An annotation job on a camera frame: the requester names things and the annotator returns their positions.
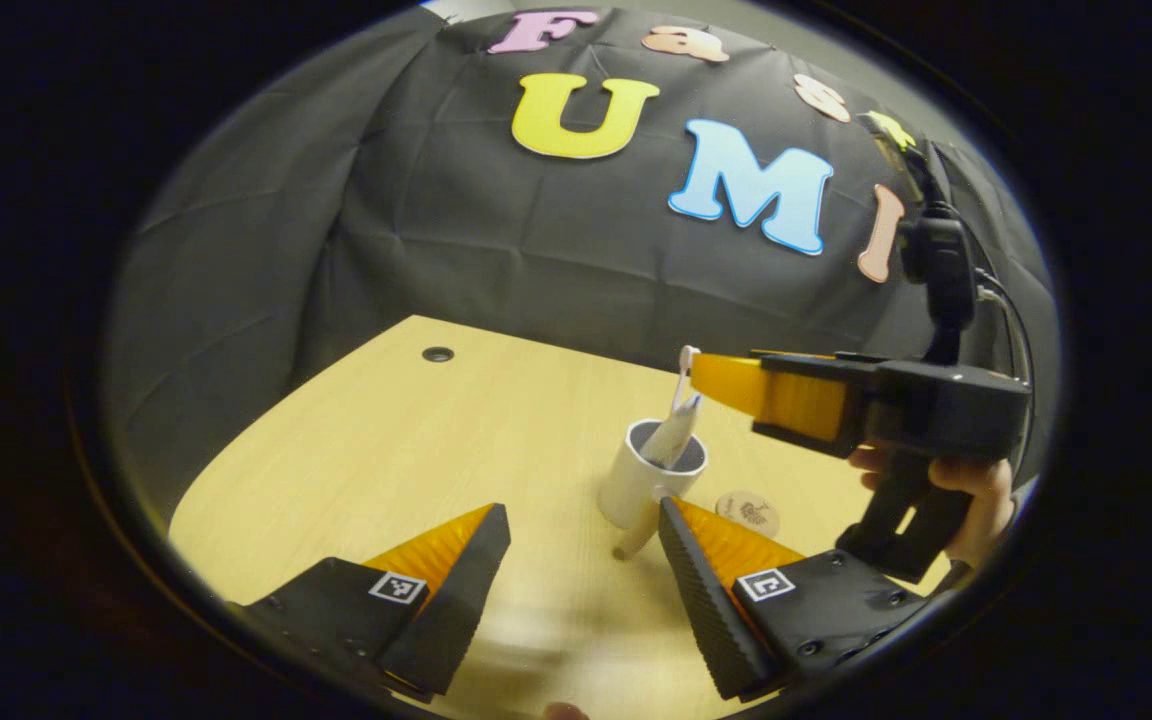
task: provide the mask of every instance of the wooden coaster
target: wooden coaster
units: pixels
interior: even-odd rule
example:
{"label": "wooden coaster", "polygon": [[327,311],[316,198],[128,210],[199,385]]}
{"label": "wooden coaster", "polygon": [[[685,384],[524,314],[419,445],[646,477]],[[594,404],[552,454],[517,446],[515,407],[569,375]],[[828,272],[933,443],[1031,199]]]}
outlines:
{"label": "wooden coaster", "polygon": [[781,516],[776,509],[755,493],[736,491],[719,497],[714,511],[764,537],[774,538],[781,529]]}

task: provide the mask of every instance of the black fabric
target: black fabric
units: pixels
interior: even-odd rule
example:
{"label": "black fabric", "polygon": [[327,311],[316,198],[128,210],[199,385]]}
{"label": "black fabric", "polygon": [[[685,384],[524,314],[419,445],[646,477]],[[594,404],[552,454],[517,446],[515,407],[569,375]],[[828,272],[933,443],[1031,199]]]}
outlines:
{"label": "black fabric", "polygon": [[372,111],[442,21],[396,15],[271,83],[179,168],[129,240],[103,367],[119,464],[166,521],[287,391],[314,264]]}
{"label": "black fabric", "polygon": [[[854,114],[900,114],[722,28],[599,14],[546,50],[491,55],[511,15],[444,26],[411,10],[274,83],[184,162],[129,243],[105,378],[124,469],[165,518],[248,424],[409,314],[662,369],[685,343],[727,354],[924,350],[925,293],[902,279],[899,256],[886,283],[856,268],[873,185],[905,190],[861,123],[809,108],[793,76],[835,88]],[[658,24],[705,29],[732,59],[646,50],[641,38]],[[563,114],[577,131],[602,123],[605,78],[652,82],[660,94],[614,156],[548,158],[509,129],[529,73],[589,78]],[[776,245],[760,220],[740,228],[729,209],[713,222],[668,209],[692,159],[691,118],[740,128],[764,165],[788,147],[833,165],[823,253]],[[1032,314],[1026,328],[1054,323],[1043,275],[1009,265],[1041,266],[1033,234],[977,187],[995,180],[969,156],[946,167],[957,196],[980,199],[964,218],[996,249],[995,272]],[[1001,324],[982,311],[965,359],[1010,372],[1005,348]]]}

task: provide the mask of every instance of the letter m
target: letter m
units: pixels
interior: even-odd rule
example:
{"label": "letter m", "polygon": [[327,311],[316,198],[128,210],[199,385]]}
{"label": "letter m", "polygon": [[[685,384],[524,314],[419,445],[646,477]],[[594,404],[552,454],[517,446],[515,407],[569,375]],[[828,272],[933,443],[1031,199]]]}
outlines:
{"label": "letter m", "polygon": [[685,187],[669,196],[669,209],[679,213],[717,220],[723,206],[718,202],[718,183],[727,188],[732,218],[744,228],[776,200],[776,213],[763,220],[763,234],[773,242],[805,255],[819,255],[824,242],[817,233],[824,181],[833,174],[827,161],[806,150],[791,147],[760,168],[758,158],[738,129],[715,120],[687,120],[687,131],[696,136],[696,152]]}

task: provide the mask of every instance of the white mug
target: white mug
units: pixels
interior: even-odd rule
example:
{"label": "white mug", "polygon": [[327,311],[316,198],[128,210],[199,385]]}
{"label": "white mug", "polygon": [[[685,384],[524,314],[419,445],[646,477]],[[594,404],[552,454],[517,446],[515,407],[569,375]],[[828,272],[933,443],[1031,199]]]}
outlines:
{"label": "white mug", "polygon": [[708,452],[700,438],[692,435],[687,441],[682,456],[672,470],[658,468],[639,455],[643,445],[652,437],[660,420],[643,419],[630,423],[626,440],[617,450],[612,469],[602,479],[598,492],[598,507],[605,518],[621,529],[630,529],[639,518],[645,502],[652,500],[652,491],[664,486],[672,495],[684,497],[696,478],[708,464]]}

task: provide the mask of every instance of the letter u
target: letter u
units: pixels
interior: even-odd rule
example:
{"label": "letter u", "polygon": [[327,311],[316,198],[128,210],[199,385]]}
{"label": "letter u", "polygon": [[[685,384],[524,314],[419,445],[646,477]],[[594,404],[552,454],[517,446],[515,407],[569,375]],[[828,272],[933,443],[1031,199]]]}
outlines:
{"label": "letter u", "polygon": [[573,132],[562,127],[563,108],[571,91],[585,86],[585,78],[566,73],[537,73],[518,83],[524,91],[513,113],[513,138],[526,150],[561,158],[602,158],[621,150],[634,137],[645,101],[660,94],[660,88],[652,83],[605,79],[602,86],[611,91],[612,99],[602,126],[590,132]]}

